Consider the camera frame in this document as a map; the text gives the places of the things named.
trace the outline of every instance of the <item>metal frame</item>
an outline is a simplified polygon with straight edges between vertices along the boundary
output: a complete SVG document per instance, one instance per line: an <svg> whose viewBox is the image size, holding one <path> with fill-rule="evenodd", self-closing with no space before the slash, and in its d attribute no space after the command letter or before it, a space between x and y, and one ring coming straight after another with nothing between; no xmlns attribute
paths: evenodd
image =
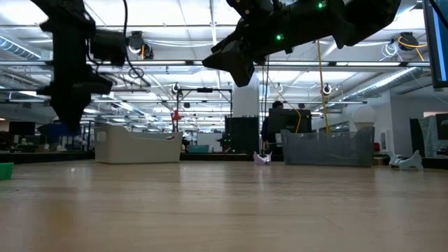
<svg viewBox="0 0 448 252"><path fill-rule="evenodd" d="M204 88L179 88L176 92L176 110L179 112L179 104L184 101L184 99L191 93L191 92L201 92L201 90L203 90ZM230 103L230 118L233 117L233 90L231 89L222 89L222 88L207 88L206 90L211 91L211 92L219 92L222 97L225 98L225 101L215 101L215 102L220 102L220 103ZM184 94L184 96L182 97L182 99L179 99L179 93L182 91L186 91L187 93ZM223 92L229 92L230 93L230 100L223 94ZM176 128L175 128L176 132L179 131L179 120L176 120Z"/></svg>

